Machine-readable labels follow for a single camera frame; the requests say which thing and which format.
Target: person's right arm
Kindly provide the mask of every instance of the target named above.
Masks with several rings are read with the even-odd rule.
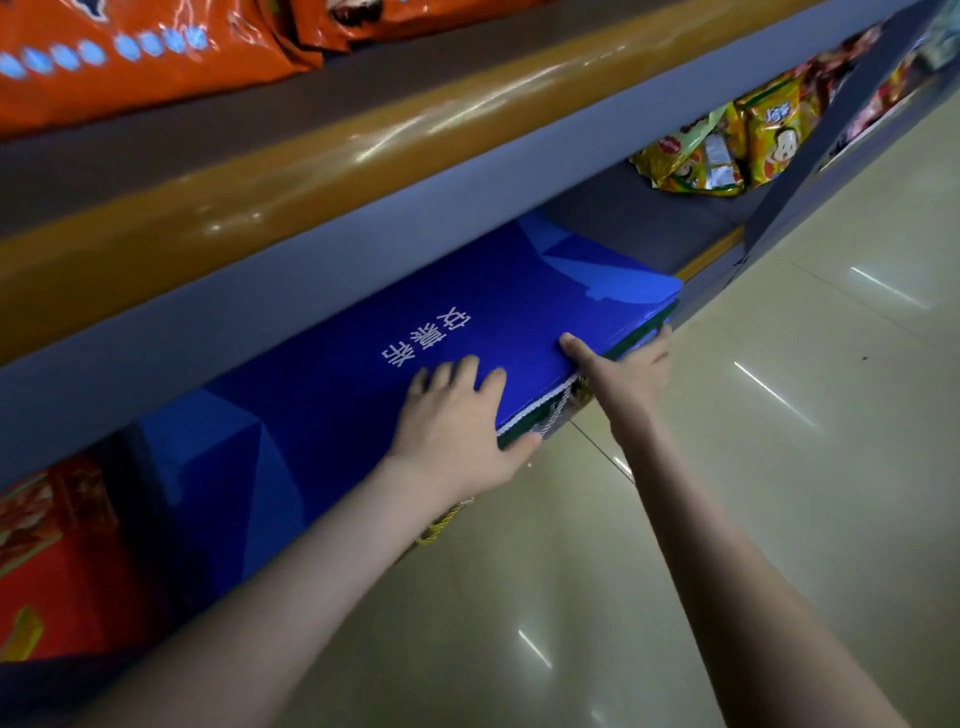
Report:
[[[724,513],[685,464],[654,405],[670,330],[622,362],[565,334],[610,418],[727,724],[904,726],[850,652]]]

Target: light blue dot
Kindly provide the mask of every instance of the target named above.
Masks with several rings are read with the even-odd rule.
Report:
[[[184,31],[186,42],[197,51],[206,49],[206,31],[199,25],[188,25]]]
[[[50,55],[54,57],[54,62],[68,71],[76,71],[80,68],[80,58],[78,58],[73,48],[67,48],[65,45],[50,46]]]
[[[163,29],[163,42],[167,44],[174,53],[183,53],[186,51],[186,42],[183,40],[183,34],[173,28]]]
[[[9,79],[19,81],[27,75],[27,69],[23,64],[9,53],[0,53],[0,73]]]
[[[104,49],[92,40],[81,40],[77,43],[77,50],[80,51],[80,57],[90,65],[103,65],[107,62]]]
[[[113,47],[122,58],[128,61],[140,60],[140,46],[130,36],[117,36],[113,39]]]
[[[163,43],[156,37],[156,34],[148,31],[147,33],[139,34],[136,39],[140,41],[140,47],[143,48],[143,52],[148,56],[157,58],[163,55]]]
[[[50,62],[50,59],[48,59],[45,54],[40,53],[36,48],[24,48],[23,53],[20,54],[20,58],[23,59],[23,64],[34,73],[42,73],[44,76],[49,76],[54,72],[54,65]]]

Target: person's left arm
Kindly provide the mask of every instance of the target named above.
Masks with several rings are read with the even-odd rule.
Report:
[[[265,728],[350,610],[456,502],[507,482],[540,444],[496,444],[506,374],[474,356],[419,372],[376,469],[249,581],[149,654],[77,726]]]

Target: hand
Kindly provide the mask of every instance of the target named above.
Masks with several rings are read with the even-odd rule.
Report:
[[[400,412],[393,446],[386,460],[397,463],[423,483],[432,506],[443,509],[510,480],[540,446],[542,438],[528,433],[508,449],[496,443],[496,410],[507,384],[507,373],[496,369],[474,387],[480,360],[468,356],[457,366],[437,367],[427,386],[428,372],[417,372]]]
[[[587,378],[621,447],[649,433],[654,409],[670,380],[672,337],[673,330],[664,326],[656,340],[620,361],[598,356],[573,334],[560,337],[561,349]]]

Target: glossy floor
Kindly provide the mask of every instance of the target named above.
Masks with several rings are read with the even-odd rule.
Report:
[[[960,96],[677,333],[686,456],[916,725],[960,715]],[[393,568],[281,726],[719,726],[593,406]]]

